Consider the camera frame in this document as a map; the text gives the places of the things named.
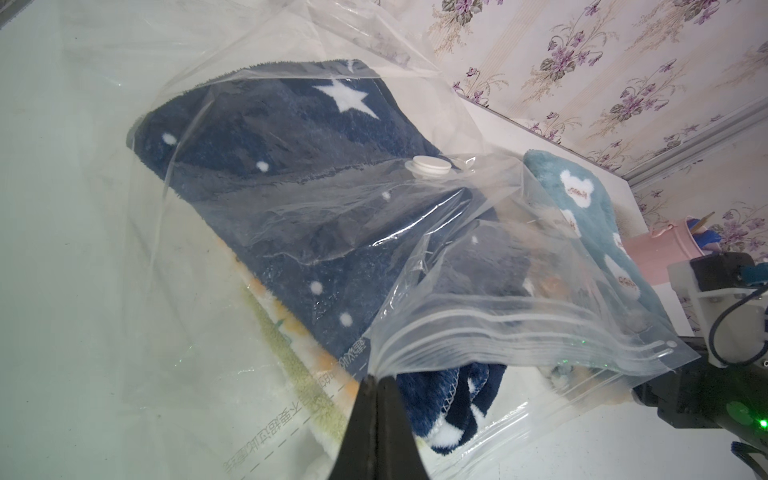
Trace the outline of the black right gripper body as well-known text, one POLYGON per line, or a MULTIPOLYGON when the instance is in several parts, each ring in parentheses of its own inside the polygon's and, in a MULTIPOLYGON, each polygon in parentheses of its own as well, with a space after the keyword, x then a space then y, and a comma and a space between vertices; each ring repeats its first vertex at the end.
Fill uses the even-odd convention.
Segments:
POLYGON ((700 357, 633 389, 640 404, 676 429, 724 429, 758 450, 767 448, 767 369, 718 368, 700 337, 685 337, 700 357))

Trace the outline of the teal bear pattern blanket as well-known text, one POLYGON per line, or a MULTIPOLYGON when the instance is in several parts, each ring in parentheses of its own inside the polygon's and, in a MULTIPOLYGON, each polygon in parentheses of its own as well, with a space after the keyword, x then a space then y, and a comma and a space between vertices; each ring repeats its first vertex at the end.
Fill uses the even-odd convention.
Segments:
POLYGON ((622 301, 643 307, 671 327, 661 300, 624 248, 611 198, 599 179, 590 170, 546 151, 527 151, 523 163, 554 200, 622 301))

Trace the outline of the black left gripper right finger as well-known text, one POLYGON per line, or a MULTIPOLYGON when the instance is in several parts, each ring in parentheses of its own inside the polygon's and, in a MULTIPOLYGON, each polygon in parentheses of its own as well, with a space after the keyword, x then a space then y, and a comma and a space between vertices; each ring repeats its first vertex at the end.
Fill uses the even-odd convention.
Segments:
POLYGON ((378 382, 376 401, 376 478, 429 480, 394 377, 378 382))

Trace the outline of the clear plastic vacuum bag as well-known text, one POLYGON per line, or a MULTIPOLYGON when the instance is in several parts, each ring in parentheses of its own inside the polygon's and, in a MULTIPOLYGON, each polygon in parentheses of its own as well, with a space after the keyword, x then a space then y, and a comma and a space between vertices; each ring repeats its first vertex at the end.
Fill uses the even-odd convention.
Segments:
POLYGON ((541 151, 489 145, 376 1, 65 1, 126 387, 172 476, 327 475, 368 381, 465 479, 692 362, 541 151))

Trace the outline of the navy star pattern blanket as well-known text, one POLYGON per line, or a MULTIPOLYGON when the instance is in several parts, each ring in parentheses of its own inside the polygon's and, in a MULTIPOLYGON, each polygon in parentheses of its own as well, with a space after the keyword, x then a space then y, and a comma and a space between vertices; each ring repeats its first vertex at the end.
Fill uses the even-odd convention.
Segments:
POLYGON ((441 152, 359 59, 222 75, 145 113, 127 144, 355 378, 388 300, 534 292, 546 230, 520 170, 409 171, 441 152))

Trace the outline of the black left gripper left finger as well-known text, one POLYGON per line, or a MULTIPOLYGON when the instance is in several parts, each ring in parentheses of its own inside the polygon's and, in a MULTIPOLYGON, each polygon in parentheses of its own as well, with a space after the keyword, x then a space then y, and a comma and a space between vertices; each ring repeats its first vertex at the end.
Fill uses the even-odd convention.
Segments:
POLYGON ((360 384, 329 480, 371 480, 377 465, 377 380, 360 384))

